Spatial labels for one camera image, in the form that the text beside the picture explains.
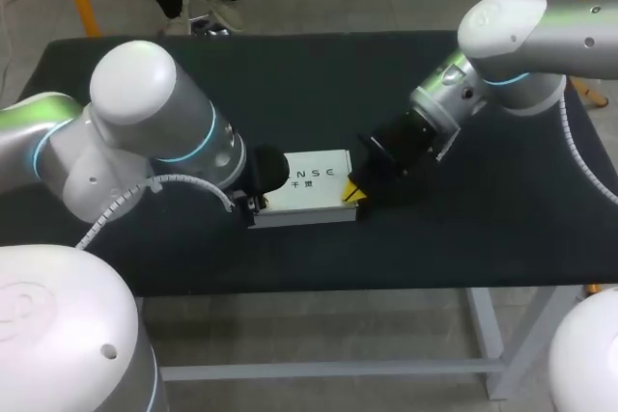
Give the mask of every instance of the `floor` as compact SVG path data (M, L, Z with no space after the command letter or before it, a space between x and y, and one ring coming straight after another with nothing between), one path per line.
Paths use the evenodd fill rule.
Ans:
M240 0L251 34L453 29L478 0ZM105 34L149 36L165 18L153 0L91 0ZM19 0L6 9L13 43L3 106L16 102L45 46L83 37L71 0ZM0 44L0 64L7 58ZM618 166L618 84L591 118ZM533 288L493 291L505 338ZM153 298L144 315L165 366L478 355L460 290L390 290ZM199 410L550 412L545 359L518 395L486 400L474 375L213 381L168 386L172 412Z

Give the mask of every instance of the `white robotic arm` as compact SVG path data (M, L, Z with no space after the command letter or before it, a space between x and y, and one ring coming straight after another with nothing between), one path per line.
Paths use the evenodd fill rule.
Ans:
M90 91L83 112L58 94L0 112L0 192L41 180L75 216L93 223L152 175L151 160L186 176L176 179L202 179L236 199L255 199L254 205L288 177L282 152L249 151L171 55L152 42L111 50L98 63ZM265 159L267 173L261 172ZM142 193L123 201L114 217Z
M460 49L412 92L405 114L364 139L369 158L347 191L371 197L427 151L440 159L489 99L531 116L561 100L565 74L615 79L617 27L616 4L479 2L460 25Z

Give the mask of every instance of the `black table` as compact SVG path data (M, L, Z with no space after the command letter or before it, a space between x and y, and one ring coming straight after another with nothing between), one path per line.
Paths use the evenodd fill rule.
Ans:
M56 41L22 97L86 104L97 61L127 38ZM157 40L248 144L364 152L356 134L407 105L456 46L450 32ZM573 91L579 151L608 188L618 180ZM247 230L203 192L165 187L89 248L138 295L354 288L468 288L618 281L618 207L584 177L557 105L518 118L487 105L439 169L412 177L356 223ZM0 197L0 245L74 245L88 226L43 186Z

